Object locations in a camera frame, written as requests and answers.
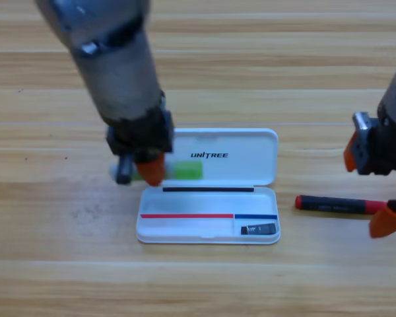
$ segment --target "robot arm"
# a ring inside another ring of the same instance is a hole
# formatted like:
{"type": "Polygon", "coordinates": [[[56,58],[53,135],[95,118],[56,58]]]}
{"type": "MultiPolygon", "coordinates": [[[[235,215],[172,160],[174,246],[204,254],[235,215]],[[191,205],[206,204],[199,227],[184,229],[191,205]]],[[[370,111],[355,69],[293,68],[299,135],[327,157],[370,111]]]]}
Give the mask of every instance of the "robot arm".
{"type": "Polygon", "coordinates": [[[144,25],[149,0],[36,0],[69,50],[119,157],[116,182],[129,184],[133,163],[152,186],[164,177],[173,123],[165,109],[144,25]]]}
{"type": "MultiPolygon", "coordinates": [[[[396,74],[379,103],[377,118],[357,112],[353,121],[356,131],[345,150],[347,170],[357,170],[360,175],[388,175],[396,170],[396,74]]],[[[396,200],[393,200],[371,220],[370,234],[379,238],[395,231],[396,200]]]]}

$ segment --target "green marker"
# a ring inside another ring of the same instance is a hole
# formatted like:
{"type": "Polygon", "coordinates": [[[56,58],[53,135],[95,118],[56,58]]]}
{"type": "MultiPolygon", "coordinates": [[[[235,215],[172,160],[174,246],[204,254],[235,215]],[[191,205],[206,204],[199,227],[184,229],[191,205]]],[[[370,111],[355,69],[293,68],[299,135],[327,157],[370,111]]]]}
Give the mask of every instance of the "green marker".
{"type": "MultiPolygon", "coordinates": [[[[166,162],[164,166],[166,175],[164,180],[201,180],[203,179],[203,163],[197,161],[166,162]]],[[[117,166],[110,168],[112,178],[116,178],[117,166]]],[[[132,182],[143,180],[138,171],[133,167],[132,182]]]]}

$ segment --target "unitree logo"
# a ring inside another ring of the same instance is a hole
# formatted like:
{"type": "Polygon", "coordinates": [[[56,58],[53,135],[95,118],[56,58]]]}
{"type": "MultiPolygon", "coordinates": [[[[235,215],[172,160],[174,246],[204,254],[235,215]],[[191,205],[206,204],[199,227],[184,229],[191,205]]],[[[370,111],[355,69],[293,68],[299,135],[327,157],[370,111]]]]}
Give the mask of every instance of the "unitree logo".
{"type": "Polygon", "coordinates": [[[191,157],[203,157],[206,159],[213,158],[213,157],[228,157],[229,153],[192,153],[191,157]]]}

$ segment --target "red stripe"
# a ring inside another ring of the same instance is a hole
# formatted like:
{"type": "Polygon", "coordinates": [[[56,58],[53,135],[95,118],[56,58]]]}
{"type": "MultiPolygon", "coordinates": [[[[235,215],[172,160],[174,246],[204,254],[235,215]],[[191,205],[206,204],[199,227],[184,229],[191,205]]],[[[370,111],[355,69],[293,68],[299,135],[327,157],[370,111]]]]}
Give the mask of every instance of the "red stripe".
{"type": "Polygon", "coordinates": [[[196,218],[233,218],[233,214],[229,213],[196,213],[196,214],[189,214],[189,213],[167,213],[167,214],[146,214],[141,215],[141,218],[145,219],[162,219],[162,218],[179,218],[179,219],[196,219],[196,218]]]}

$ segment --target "wooden table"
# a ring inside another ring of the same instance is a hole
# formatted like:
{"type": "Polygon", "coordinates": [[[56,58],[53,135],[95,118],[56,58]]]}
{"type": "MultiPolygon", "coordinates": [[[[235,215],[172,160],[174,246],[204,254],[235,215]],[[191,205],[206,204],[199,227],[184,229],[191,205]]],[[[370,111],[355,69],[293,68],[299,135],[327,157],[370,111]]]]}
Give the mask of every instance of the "wooden table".
{"type": "Polygon", "coordinates": [[[150,37],[178,126],[278,133],[280,242],[139,243],[145,186],[109,179],[68,54],[31,1],[0,0],[0,316],[396,317],[396,234],[292,207],[396,198],[396,173],[342,158],[396,70],[396,0],[157,0],[150,37]]]}

